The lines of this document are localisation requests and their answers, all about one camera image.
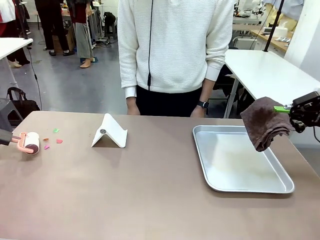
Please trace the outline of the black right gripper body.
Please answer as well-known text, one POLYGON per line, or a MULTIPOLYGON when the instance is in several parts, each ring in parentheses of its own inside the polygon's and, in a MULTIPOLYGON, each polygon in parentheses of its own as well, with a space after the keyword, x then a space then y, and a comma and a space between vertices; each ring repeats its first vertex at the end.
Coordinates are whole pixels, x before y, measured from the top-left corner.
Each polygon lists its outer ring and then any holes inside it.
POLYGON ((292 101, 290 120, 302 122, 306 127, 320 126, 320 94, 310 92, 292 101))

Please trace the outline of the person's left hand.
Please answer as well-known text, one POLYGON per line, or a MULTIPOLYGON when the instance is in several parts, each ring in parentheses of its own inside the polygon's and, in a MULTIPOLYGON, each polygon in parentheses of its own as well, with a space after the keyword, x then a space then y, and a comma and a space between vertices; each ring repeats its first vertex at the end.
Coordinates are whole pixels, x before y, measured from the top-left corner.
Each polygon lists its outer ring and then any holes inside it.
POLYGON ((192 111, 190 117, 191 118, 204 118, 206 114, 206 109, 197 105, 194 110, 192 111))

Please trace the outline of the person's right hand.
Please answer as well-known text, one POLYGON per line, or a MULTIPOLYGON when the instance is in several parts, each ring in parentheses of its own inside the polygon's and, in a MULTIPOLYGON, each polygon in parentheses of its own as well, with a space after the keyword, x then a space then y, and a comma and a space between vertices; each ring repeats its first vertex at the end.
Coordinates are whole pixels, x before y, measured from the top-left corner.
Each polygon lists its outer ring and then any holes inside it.
POLYGON ((127 105, 127 114, 133 116, 140 116, 140 111, 136 103, 136 97, 128 97, 126 98, 126 105, 127 105))

